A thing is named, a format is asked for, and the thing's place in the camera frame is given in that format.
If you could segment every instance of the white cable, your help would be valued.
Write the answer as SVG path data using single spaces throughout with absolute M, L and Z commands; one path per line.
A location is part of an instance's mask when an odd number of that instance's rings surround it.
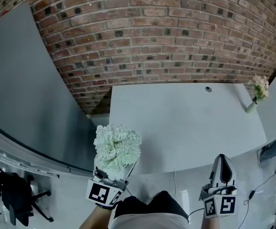
M 175 183 L 175 200 L 176 200 L 176 194 L 177 194 L 176 171 L 174 171 L 174 183 Z

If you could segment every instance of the person's leg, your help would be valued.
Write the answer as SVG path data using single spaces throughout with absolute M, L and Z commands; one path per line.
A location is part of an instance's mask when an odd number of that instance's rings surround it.
M 131 196 L 118 204 L 117 209 L 115 210 L 114 218 L 117 218 L 121 215 L 147 213 L 149 213 L 148 205 L 144 204 L 136 197 Z
M 186 212 L 167 191 L 162 191 L 156 195 L 148 206 L 151 213 L 171 213 L 188 219 Z

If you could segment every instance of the person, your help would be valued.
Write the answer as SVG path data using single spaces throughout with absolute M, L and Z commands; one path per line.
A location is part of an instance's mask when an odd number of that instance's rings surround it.
M 107 229 L 112 210 L 97 206 L 80 229 Z M 121 201 L 111 229 L 188 229 L 188 215 L 167 191 L 146 205 L 134 196 Z M 219 219 L 203 218 L 201 229 L 219 229 Z

